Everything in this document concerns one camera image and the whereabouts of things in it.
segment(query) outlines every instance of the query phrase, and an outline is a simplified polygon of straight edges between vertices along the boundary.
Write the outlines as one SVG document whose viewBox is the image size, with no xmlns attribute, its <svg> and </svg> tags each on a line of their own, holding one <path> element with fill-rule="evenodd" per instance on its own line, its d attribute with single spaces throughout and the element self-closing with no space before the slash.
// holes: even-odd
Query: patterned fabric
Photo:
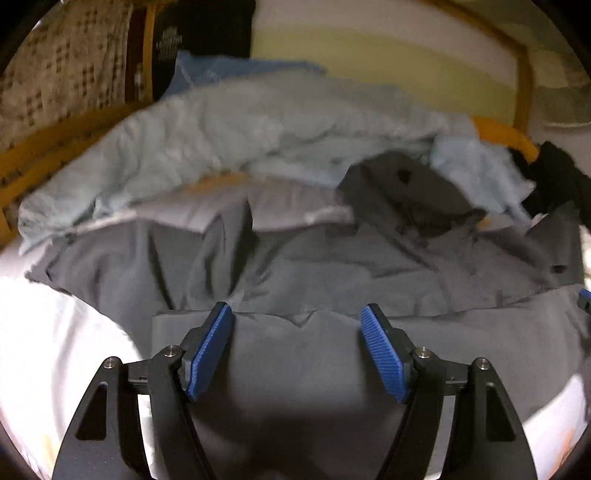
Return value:
<svg viewBox="0 0 591 480">
<path fill-rule="evenodd" d="M 125 102 L 133 4 L 72 0 L 56 7 L 0 77 L 0 152 L 64 118 Z"/>
<path fill-rule="evenodd" d="M 591 80 L 558 28 L 531 0 L 453 1 L 528 47 L 547 125 L 591 124 Z"/>
</svg>

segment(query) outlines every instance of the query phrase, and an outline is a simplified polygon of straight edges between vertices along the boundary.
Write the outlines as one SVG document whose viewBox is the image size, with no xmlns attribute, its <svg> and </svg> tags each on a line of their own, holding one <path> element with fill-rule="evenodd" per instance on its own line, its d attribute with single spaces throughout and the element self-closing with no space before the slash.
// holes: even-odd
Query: mattress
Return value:
<svg viewBox="0 0 591 480">
<path fill-rule="evenodd" d="M 176 200 L 187 194 L 195 195 L 169 195 L 107 221 L 142 216 L 178 222 L 188 215 L 179 211 Z M 191 229 L 204 230 L 216 212 L 245 196 L 253 204 L 259 229 L 352 219 L 348 207 L 331 190 L 289 182 L 247 183 L 200 194 L 194 203 L 197 212 L 190 215 L 194 220 Z M 33 470 L 48 479 L 69 421 L 100 363 L 111 355 L 124 362 L 140 356 L 125 332 L 107 317 L 75 297 L 25 280 L 23 273 L 42 256 L 45 246 L 19 257 L 18 243 L 0 254 L 0 409 L 17 449 Z M 24 345 L 34 361 L 15 366 L 14 359 L 22 357 Z M 552 402 L 524 423 L 540 479 L 551 476 L 578 440 L 585 427 L 585 412 L 582 379 L 575 375 Z M 140 415 L 148 461 L 154 466 L 147 397 L 140 399 Z M 440 434 L 439 441 L 445 442 L 449 432 Z"/>
</svg>

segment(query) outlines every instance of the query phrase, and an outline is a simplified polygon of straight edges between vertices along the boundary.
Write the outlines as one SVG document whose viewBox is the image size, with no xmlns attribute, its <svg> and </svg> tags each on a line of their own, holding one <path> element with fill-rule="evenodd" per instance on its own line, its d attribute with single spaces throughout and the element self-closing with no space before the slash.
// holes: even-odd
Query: gray fabric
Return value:
<svg viewBox="0 0 591 480">
<path fill-rule="evenodd" d="M 194 406 L 218 476 L 371 478 L 403 409 L 363 346 L 365 304 L 442 358 L 488 357 L 521 420 L 564 387 L 589 338 L 580 286 L 560 287 L 543 230 L 479 233 L 482 212 L 425 169 L 398 155 L 350 169 L 340 188 L 356 225 L 252 232 L 247 204 L 204 235 L 138 220 L 56 243 L 30 278 L 95 306 L 146 356 L 228 301 L 231 347 Z"/>
<path fill-rule="evenodd" d="M 390 320 L 441 358 L 489 358 L 524 421 L 582 362 L 576 293 L 563 287 L 498 309 Z M 207 314 L 156 317 L 154 352 L 179 343 Z M 278 478 L 293 480 L 374 478 L 403 411 L 384 392 L 357 316 L 328 310 L 238 314 L 229 352 L 192 409 L 219 478 L 266 478 L 276 466 Z M 447 412 L 448 429 L 451 420 Z M 430 473 L 445 453 L 438 445 Z"/>
</svg>

